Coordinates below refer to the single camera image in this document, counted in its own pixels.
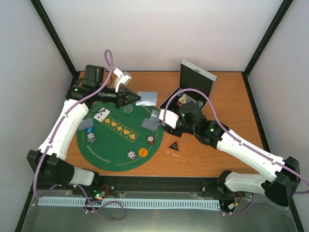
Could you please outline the clear acrylic dealer button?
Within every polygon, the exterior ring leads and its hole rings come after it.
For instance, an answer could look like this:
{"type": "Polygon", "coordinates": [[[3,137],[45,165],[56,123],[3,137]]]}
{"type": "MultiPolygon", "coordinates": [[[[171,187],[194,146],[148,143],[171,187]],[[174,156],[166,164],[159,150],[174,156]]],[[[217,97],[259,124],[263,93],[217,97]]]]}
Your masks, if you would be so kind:
{"type": "Polygon", "coordinates": [[[133,105],[132,104],[129,104],[129,105],[126,105],[123,107],[123,111],[125,113],[131,113],[133,111],[133,105]]]}

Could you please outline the black triangular button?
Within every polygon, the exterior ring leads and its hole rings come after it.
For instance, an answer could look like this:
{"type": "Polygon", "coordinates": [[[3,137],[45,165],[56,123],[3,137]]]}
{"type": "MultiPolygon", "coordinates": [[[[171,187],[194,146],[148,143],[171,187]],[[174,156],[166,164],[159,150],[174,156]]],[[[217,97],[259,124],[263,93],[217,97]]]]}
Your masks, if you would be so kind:
{"type": "Polygon", "coordinates": [[[173,143],[171,143],[171,144],[168,146],[168,148],[171,149],[171,150],[177,151],[177,152],[180,151],[178,141],[174,141],[173,143]]]}

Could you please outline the blue card deck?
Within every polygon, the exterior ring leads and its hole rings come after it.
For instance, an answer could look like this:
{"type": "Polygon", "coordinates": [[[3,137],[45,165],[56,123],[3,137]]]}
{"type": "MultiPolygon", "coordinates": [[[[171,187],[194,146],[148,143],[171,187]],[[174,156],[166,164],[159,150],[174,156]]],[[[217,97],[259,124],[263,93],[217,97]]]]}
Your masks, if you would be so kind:
{"type": "Polygon", "coordinates": [[[153,109],[151,112],[151,116],[150,116],[150,120],[154,123],[159,123],[160,119],[159,119],[159,111],[156,109],[153,109]]]}

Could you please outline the dealt blue card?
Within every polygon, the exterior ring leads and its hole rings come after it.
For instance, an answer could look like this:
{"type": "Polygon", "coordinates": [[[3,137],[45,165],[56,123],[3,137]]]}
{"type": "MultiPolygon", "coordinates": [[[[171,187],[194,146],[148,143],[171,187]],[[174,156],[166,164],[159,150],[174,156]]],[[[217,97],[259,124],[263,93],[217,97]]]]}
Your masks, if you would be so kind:
{"type": "Polygon", "coordinates": [[[158,125],[159,125],[158,122],[155,122],[155,121],[152,121],[148,118],[145,118],[142,122],[141,127],[154,132],[154,131],[157,130],[158,125]]]}
{"type": "Polygon", "coordinates": [[[82,131],[85,130],[87,128],[93,127],[94,123],[93,123],[93,119],[92,118],[87,118],[84,119],[80,122],[80,124],[78,125],[77,131],[82,131]]]}

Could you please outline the small blue blind button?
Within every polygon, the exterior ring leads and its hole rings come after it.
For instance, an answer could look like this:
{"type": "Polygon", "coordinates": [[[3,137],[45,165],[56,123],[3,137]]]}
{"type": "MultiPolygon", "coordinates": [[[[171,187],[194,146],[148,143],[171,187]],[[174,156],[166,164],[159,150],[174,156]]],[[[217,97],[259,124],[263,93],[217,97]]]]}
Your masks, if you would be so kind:
{"type": "Polygon", "coordinates": [[[86,132],[87,134],[89,134],[89,133],[94,133],[94,127],[89,127],[89,128],[87,128],[87,129],[85,129],[85,132],[86,132]]]}

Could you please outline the orange big blind button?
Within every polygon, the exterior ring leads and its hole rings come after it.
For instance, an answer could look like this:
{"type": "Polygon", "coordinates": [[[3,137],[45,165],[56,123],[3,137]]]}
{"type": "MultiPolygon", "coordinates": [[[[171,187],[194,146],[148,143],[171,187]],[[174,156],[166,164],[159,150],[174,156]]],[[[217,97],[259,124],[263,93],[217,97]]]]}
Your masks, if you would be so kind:
{"type": "Polygon", "coordinates": [[[146,148],[141,148],[139,151],[138,151],[138,154],[140,157],[144,158],[148,155],[148,149],[146,148]]]}

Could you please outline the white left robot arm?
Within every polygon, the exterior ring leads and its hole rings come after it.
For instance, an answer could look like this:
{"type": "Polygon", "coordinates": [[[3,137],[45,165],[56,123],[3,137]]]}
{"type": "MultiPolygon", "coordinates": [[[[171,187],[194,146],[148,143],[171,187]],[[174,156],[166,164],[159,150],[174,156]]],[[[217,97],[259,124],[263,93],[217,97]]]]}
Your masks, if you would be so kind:
{"type": "Polygon", "coordinates": [[[87,65],[85,76],[75,82],[67,92],[59,118],[45,141],[37,150],[30,150],[27,160],[34,171],[33,186],[38,179],[61,186],[83,185],[89,194],[100,190],[98,173],[75,167],[65,161],[71,140],[83,118],[95,102],[113,103],[116,108],[140,100],[126,86],[131,75],[118,68],[111,68],[108,78],[116,75],[114,87],[107,87],[104,79],[104,68],[87,65]]]}

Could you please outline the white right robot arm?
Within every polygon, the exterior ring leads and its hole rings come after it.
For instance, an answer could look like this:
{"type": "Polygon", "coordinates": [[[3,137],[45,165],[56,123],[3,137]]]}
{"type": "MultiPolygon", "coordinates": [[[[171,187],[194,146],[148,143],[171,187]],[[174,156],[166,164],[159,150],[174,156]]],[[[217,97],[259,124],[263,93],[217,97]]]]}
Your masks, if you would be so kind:
{"type": "Polygon", "coordinates": [[[239,174],[223,171],[217,179],[222,195],[229,192],[251,192],[265,195],[273,203],[288,206],[300,183],[299,162],[268,153],[249,143],[228,126],[207,120],[193,102],[183,104],[176,114],[161,109],[159,119],[164,130],[175,136],[188,133],[202,144],[228,153],[257,171],[257,174],[239,174]]]}

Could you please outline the boxed playing card deck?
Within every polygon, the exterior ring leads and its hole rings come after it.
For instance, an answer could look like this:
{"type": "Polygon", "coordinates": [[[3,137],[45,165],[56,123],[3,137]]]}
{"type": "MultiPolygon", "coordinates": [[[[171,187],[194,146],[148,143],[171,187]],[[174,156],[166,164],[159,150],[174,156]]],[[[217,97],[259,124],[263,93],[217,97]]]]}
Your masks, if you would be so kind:
{"type": "Polygon", "coordinates": [[[187,94],[183,94],[179,99],[178,99],[178,102],[180,104],[185,104],[185,103],[188,103],[188,102],[193,102],[193,103],[196,103],[197,101],[193,98],[191,98],[190,96],[188,96],[187,94]]]}

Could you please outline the round green poker mat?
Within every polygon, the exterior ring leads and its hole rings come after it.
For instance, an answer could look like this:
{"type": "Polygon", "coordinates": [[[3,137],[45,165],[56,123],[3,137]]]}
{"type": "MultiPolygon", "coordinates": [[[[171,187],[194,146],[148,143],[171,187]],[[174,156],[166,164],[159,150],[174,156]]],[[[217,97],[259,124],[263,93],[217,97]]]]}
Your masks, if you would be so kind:
{"type": "Polygon", "coordinates": [[[116,109],[112,103],[96,102],[86,115],[86,118],[92,118],[104,107],[110,111],[110,114],[99,122],[93,119],[94,134],[96,140],[93,143],[88,142],[85,130],[77,132],[77,145],[83,157],[95,167],[112,172],[122,172],[137,168],[146,163],[159,149],[164,130],[157,127],[152,132],[141,127],[145,118],[150,119],[151,112],[156,109],[154,106],[133,105],[131,113],[125,113],[122,108],[116,109]],[[149,145],[147,137],[155,137],[155,143],[149,145]],[[141,148],[148,149],[148,155],[140,157],[138,151],[141,148]],[[129,159],[127,153],[135,151],[137,157],[129,159]]]}

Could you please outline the aluminium poker case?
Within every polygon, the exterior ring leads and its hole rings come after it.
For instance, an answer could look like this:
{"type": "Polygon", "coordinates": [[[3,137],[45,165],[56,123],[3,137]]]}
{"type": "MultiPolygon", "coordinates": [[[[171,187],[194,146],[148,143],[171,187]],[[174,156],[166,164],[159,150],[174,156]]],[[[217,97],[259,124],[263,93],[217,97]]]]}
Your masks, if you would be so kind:
{"type": "MultiPolygon", "coordinates": [[[[193,88],[201,91],[207,97],[210,97],[216,79],[217,76],[213,75],[212,73],[198,67],[197,65],[187,60],[182,60],[180,68],[180,83],[179,86],[172,92],[172,94],[177,93],[178,89],[180,88],[182,90],[187,88],[193,88]]],[[[206,98],[204,98],[199,93],[193,91],[185,91],[183,92],[183,94],[187,94],[196,101],[204,101],[204,107],[207,104],[206,98]]],[[[173,100],[169,104],[168,110],[176,112],[179,109],[176,103],[178,102],[178,99],[180,97],[181,96],[178,96],[177,93],[176,97],[173,98],[173,100]]]]}

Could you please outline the metal front plate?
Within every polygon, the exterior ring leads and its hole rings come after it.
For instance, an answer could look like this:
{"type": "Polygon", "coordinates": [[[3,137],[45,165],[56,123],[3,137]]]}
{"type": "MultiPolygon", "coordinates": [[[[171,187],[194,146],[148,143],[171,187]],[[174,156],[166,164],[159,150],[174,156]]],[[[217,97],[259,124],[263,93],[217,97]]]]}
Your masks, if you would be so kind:
{"type": "MultiPolygon", "coordinates": [[[[46,197],[82,197],[55,190],[46,197]]],[[[126,192],[119,199],[211,200],[189,193],[126,192]]],[[[281,207],[261,195],[247,195],[234,213],[201,209],[125,209],[38,206],[28,200],[18,232],[301,232],[294,207],[281,207]]]]}

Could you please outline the black aluminium frame rail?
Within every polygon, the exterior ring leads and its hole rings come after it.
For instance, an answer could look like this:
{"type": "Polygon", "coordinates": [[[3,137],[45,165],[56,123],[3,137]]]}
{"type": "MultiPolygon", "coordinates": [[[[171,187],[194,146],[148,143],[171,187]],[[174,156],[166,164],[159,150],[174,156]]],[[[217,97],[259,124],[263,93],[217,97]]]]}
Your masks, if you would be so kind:
{"type": "Polygon", "coordinates": [[[105,189],[110,195],[121,191],[199,192],[203,195],[228,197],[233,192],[251,192],[283,199],[292,193],[292,183],[284,173],[270,182],[258,174],[238,174],[224,171],[218,178],[197,177],[123,177],[94,173],[90,185],[83,184],[86,193],[94,195],[105,189]]]}

